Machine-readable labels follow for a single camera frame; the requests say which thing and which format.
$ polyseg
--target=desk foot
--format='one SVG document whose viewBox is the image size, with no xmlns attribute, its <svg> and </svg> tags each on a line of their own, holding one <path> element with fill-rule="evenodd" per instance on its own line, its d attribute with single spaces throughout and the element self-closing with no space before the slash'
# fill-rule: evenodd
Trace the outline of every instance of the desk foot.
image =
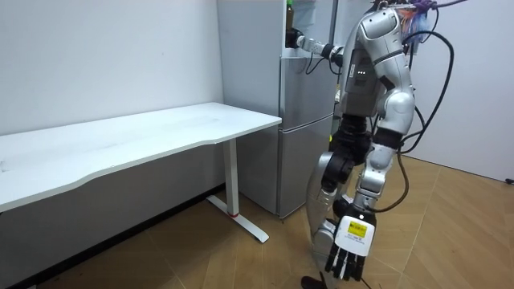
<svg viewBox="0 0 514 289">
<path fill-rule="evenodd" d="M 207 198 L 207 201 L 211 204 L 217 206 L 220 210 L 222 210 L 225 214 L 231 217 L 226 211 L 226 204 L 218 199 L 215 196 L 210 196 Z M 241 216 L 241 214 L 237 214 L 236 217 L 231 217 L 234 221 L 236 221 L 239 225 L 245 228 L 250 234 L 254 235 L 254 237 L 259 240 L 261 243 L 266 242 L 270 237 L 264 233 L 263 230 L 258 228 L 252 222 L 248 221 L 245 217 Z"/>
</svg>

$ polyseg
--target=black cable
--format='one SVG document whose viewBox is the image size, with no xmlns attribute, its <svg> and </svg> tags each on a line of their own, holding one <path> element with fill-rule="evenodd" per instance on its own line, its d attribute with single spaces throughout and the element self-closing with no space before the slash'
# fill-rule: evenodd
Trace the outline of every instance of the black cable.
<svg viewBox="0 0 514 289">
<path fill-rule="evenodd" d="M 452 6 L 452 5 L 455 5 L 455 4 L 459 4 L 459 3 L 465 2 L 465 1 L 467 1 L 467 0 L 455 0 L 455 1 L 447 2 L 447 3 L 443 3 L 443 4 L 438 4 L 435 7 L 436 8 L 443 8 L 443 7 L 448 7 L 448 6 Z"/>
<path fill-rule="evenodd" d="M 339 67 L 339 72 L 335 72 L 335 71 L 332 69 L 332 61 L 330 61 L 330 60 L 328 61 L 328 67 L 330 67 L 330 71 L 331 71 L 333 74 L 335 74 L 335 75 L 337 75 L 337 76 L 340 76 L 340 75 L 341 75 L 341 68 Z"/>
<path fill-rule="evenodd" d="M 368 285 L 368 283 L 366 282 L 366 280 L 364 280 L 364 278 L 362 278 L 361 280 L 368 287 L 368 289 L 373 289 L 370 285 Z"/>
<path fill-rule="evenodd" d="M 314 65 L 314 67 L 312 68 L 312 70 L 311 70 L 311 71 L 309 71 L 308 69 L 311 67 L 311 64 L 312 64 L 312 57 L 313 57 L 313 56 L 314 56 L 314 54 L 313 54 L 313 53 L 311 53 L 311 60 L 308 62 L 308 66 L 307 66 L 307 68 L 305 69 L 305 74 L 306 74 L 306 75 L 310 75 L 311 73 L 313 73 L 313 72 L 314 72 L 314 70 L 316 69 L 316 67 L 318 67 L 318 65 L 320 65 L 321 61 L 323 61 L 323 58 L 322 58 L 322 59 L 320 59 L 320 60 L 316 63 L 316 65 Z"/>
<path fill-rule="evenodd" d="M 373 122 L 373 127 L 371 128 L 371 133 L 375 132 L 375 129 L 377 129 L 378 124 L 378 116 L 375 116 L 375 121 Z"/>
<path fill-rule="evenodd" d="M 412 63 L 414 62 L 414 43 L 410 44 L 410 55 L 409 55 L 409 70 L 412 69 Z"/>
<path fill-rule="evenodd" d="M 434 26 L 432 27 L 432 32 L 435 31 L 435 28 L 437 27 L 437 23 L 439 23 L 439 8 L 435 9 L 435 22 L 434 22 Z M 421 41 L 420 43 L 424 44 L 428 40 L 428 38 L 430 38 L 431 36 L 432 35 L 428 35 L 428 37 L 425 40 Z"/>
<path fill-rule="evenodd" d="M 362 282 L 368 287 L 368 289 L 373 289 L 367 282 L 366 280 L 364 280 L 364 278 L 361 278 Z"/>
<path fill-rule="evenodd" d="M 339 84 L 341 79 L 341 67 L 339 67 L 339 73 L 337 74 L 337 84 Z"/>
<path fill-rule="evenodd" d="M 423 115 L 419 111 L 418 107 L 415 107 L 414 110 L 416 111 L 416 114 L 419 117 L 419 121 L 421 121 L 421 127 L 422 129 L 426 127 L 425 119 L 423 118 Z"/>
<path fill-rule="evenodd" d="M 413 38 L 416 35 L 420 35 L 420 34 L 430 34 L 430 35 L 433 35 L 433 36 L 441 39 L 441 41 L 443 41 L 448 46 L 448 50 L 450 51 L 450 62 L 448 63 L 448 73 L 447 73 L 447 77 L 446 77 L 446 79 L 444 81 L 443 90 L 441 91 L 441 95 L 439 96 L 439 99 L 438 99 L 437 103 L 434 106 L 434 110 L 432 111 L 432 113 L 430 114 L 430 117 L 428 118 L 428 120 L 426 121 L 425 125 L 423 126 L 422 131 L 419 132 L 419 137 L 414 142 L 413 146 L 410 149 L 407 149 L 406 151 L 404 151 L 402 153 L 410 153 L 418 146 L 419 141 L 422 139 L 423 135 L 425 134 L 426 130 L 428 129 L 428 126 L 430 125 L 430 123 L 434 119 L 434 116 L 437 113 L 437 111 L 439 110 L 439 107 L 441 106 L 441 103 L 442 103 L 442 101 L 444 99 L 444 96 L 446 95 L 446 92 L 447 92 L 447 89 L 448 89 L 448 84 L 450 83 L 451 73 L 453 71 L 453 63 L 454 63 L 454 60 L 455 60 L 455 51 L 454 51 L 453 46 L 451 45 L 450 41 L 448 41 L 448 39 L 446 39 L 444 36 L 440 35 L 437 32 L 434 32 L 434 31 L 419 31 L 419 32 L 415 32 L 412 35 L 409 35 L 407 38 L 405 38 L 405 40 L 403 40 L 404 44 L 407 43 L 407 41 L 409 39 Z M 412 137 L 412 135 L 407 136 L 402 142 L 405 143 L 405 140 L 407 140 L 407 138 L 411 138 L 411 137 Z"/>
<path fill-rule="evenodd" d="M 407 176 L 407 171 L 405 170 L 405 166 L 403 165 L 403 162 L 402 162 L 402 152 L 400 152 L 401 149 L 402 149 L 402 147 L 400 146 L 398 148 L 398 152 L 396 155 L 398 156 L 398 165 L 400 166 L 400 170 L 402 171 L 403 179 L 405 180 L 405 189 L 403 190 L 403 194 L 396 202 L 394 202 L 392 205 L 390 205 L 384 209 L 374 209 L 371 207 L 367 207 L 366 209 L 369 210 L 370 212 L 385 213 L 387 211 L 390 211 L 390 210 L 396 208 L 398 205 L 400 205 L 403 202 L 403 200 L 405 200 L 407 195 L 409 194 L 409 177 Z"/>
<path fill-rule="evenodd" d="M 453 46 L 451 45 L 450 41 L 448 41 L 448 39 L 446 39 L 444 36 L 440 35 L 437 32 L 434 32 L 434 31 L 419 31 L 419 32 L 413 33 L 409 37 L 405 38 L 403 40 L 403 44 L 405 45 L 405 43 L 409 39 L 411 39 L 412 37 L 414 37 L 416 35 L 420 35 L 420 34 L 430 34 L 430 35 L 433 35 L 433 36 L 441 39 L 448 46 L 448 49 L 450 51 L 450 63 L 448 65 L 447 77 L 446 77 L 445 82 L 444 82 L 443 91 L 441 92 L 441 96 L 439 97 L 438 102 L 435 105 L 434 110 L 430 114 L 430 118 L 425 123 L 425 125 L 423 125 L 424 119 L 422 118 L 421 112 L 417 108 L 415 109 L 416 113 L 418 113 L 418 116 L 420 117 L 420 120 L 422 121 L 422 130 L 419 131 L 419 132 L 415 132 L 415 133 L 405 137 L 402 140 L 402 143 L 400 144 L 400 147 L 398 148 L 398 152 L 397 152 L 398 164 L 400 166 L 400 170 L 402 171 L 403 179 L 405 180 L 405 189 L 403 191 L 402 196 L 397 201 L 395 201 L 392 205 L 390 205 L 390 206 L 388 206 L 388 207 L 386 207 L 384 209 L 374 209 L 374 208 L 371 208 L 371 207 L 367 207 L 366 208 L 367 210 L 369 210 L 369 211 L 371 211 L 373 213 L 385 213 L 387 211 L 390 211 L 390 210 L 394 209 L 396 206 L 400 205 L 403 202 L 403 200 L 405 200 L 405 198 L 407 197 L 407 194 L 409 193 L 409 177 L 407 176 L 407 172 L 405 170 L 405 166 L 403 165 L 403 162 L 402 162 L 402 154 L 410 153 L 410 152 L 412 152 L 416 148 L 416 146 L 418 145 L 419 141 L 421 140 L 423 134 L 425 133 L 426 129 L 430 125 L 430 122 L 434 119 L 434 116 L 437 113 L 437 111 L 439 109 L 439 106 L 441 105 L 441 103 L 442 103 L 442 101 L 444 99 L 444 95 L 446 94 L 446 91 L 447 91 L 447 88 L 448 88 L 448 84 L 450 82 L 451 72 L 453 70 L 453 62 L 455 60 L 455 51 L 454 51 Z M 410 149 L 406 150 L 405 152 L 403 152 L 402 151 L 402 147 L 405 144 L 405 142 L 407 140 L 409 140 L 410 138 L 415 137 L 417 135 L 419 135 L 419 137 L 414 142 L 414 145 L 412 146 L 412 148 L 410 148 Z"/>
</svg>

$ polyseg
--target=yellow label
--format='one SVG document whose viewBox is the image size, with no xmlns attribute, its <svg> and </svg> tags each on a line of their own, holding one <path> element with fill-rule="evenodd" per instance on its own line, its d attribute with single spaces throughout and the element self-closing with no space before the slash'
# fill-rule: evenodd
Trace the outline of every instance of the yellow label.
<svg viewBox="0 0 514 289">
<path fill-rule="evenodd" d="M 357 222 L 350 222 L 350 227 L 348 228 L 348 232 L 350 234 L 354 234 L 361 238 L 366 236 L 366 231 L 368 230 L 367 226 L 361 225 Z"/>
</svg>

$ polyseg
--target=mechanical leg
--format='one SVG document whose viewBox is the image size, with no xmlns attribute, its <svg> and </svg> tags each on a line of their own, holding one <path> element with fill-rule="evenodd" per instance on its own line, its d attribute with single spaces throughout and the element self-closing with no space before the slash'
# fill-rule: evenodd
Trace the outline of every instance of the mechanical leg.
<svg viewBox="0 0 514 289">
<path fill-rule="evenodd" d="M 343 118 L 329 153 L 324 153 L 308 184 L 307 213 L 313 257 L 321 281 L 303 278 L 304 289 L 335 289 L 336 279 L 360 280 L 373 241 L 374 206 L 381 196 L 393 156 L 414 116 L 414 93 L 403 55 L 400 20 L 393 9 L 367 14 L 354 28 L 344 52 L 301 35 L 298 47 L 323 55 L 342 68 Z M 366 117 L 381 117 L 377 132 L 366 132 Z M 343 195 L 356 165 L 356 195 Z M 326 218 L 333 206 L 336 219 Z"/>
</svg>

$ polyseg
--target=baseboard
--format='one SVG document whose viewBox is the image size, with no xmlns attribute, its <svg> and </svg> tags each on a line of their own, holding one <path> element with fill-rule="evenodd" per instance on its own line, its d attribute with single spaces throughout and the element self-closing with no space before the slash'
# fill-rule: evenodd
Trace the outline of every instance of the baseboard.
<svg viewBox="0 0 514 289">
<path fill-rule="evenodd" d="M 509 184 L 507 183 L 507 180 L 499 180 L 499 179 L 495 179 L 494 177 L 487 177 L 487 176 L 483 176 L 483 175 L 480 175 L 480 174 L 478 174 L 478 173 L 469 172 L 469 171 L 467 171 L 467 170 L 465 170 L 465 169 L 459 169 L 459 168 L 455 168 L 455 167 L 452 167 L 452 166 L 449 166 L 449 165 L 441 165 L 441 164 L 438 164 L 438 163 L 433 162 L 433 161 L 423 160 L 422 158 L 419 158 L 419 157 L 410 157 L 410 156 L 405 156 L 405 155 L 402 155 L 402 157 L 409 157 L 409 158 L 411 158 L 411 159 L 415 159 L 415 160 L 418 160 L 418 161 L 424 161 L 424 162 L 427 162 L 427 163 L 429 163 L 429 164 L 438 165 L 438 166 L 442 166 L 442 167 L 449 168 L 449 169 L 456 169 L 456 170 L 458 170 L 458 171 L 465 172 L 465 173 L 469 173 L 469 174 L 475 175 L 475 176 L 477 176 L 477 177 L 485 177 L 485 178 L 487 178 L 487 179 L 490 179 L 490 180 L 493 180 L 493 181 L 503 182 L 503 183 L 505 183 L 505 184 L 509 185 Z"/>
<path fill-rule="evenodd" d="M 206 191 L 205 193 L 202 193 L 198 195 L 197 197 L 193 197 L 189 201 L 186 201 L 178 206 L 173 207 L 170 210 L 165 211 L 164 213 L 158 214 L 157 216 L 150 218 L 142 223 L 139 223 L 135 225 L 134 227 L 123 231 L 116 236 L 113 236 L 99 244 L 96 244 L 92 246 L 89 249 L 86 249 L 70 258 L 67 258 L 66 260 L 55 264 L 52 267 L 49 267 L 35 275 L 32 275 L 31 277 L 24 279 L 23 281 L 20 281 L 16 283 L 15 285 L 12 285 L 8 287 L 7 289 L 27 289 L 31 286 L 43 283 L 49 279 L 54 278 L 55 276 L 65 272 L 66 270 L 75 267 L 79 265 L 80 263 L 98 255 L 99 253 L 104 252 L 105 250 L 127 240 L 128 238 L 131 238 L 144 230 L 147 230 L 148 228 L 155 226 L 156 224 L 166 220 L 167 218 L 173 217 L 175 214 L 178 214 L 182 212 L 183 210 L 190 208 L 191 206 L 194 206 L 198 204 L 200 201 L 204 201 L 206 197 L 209 197 L 210 195 L 213 195 L 215 193 L 218 193 L 225 189 L 225 184 L 218 185 L 214 187 L 213 189 L 210 189 Z"/>
</svg>

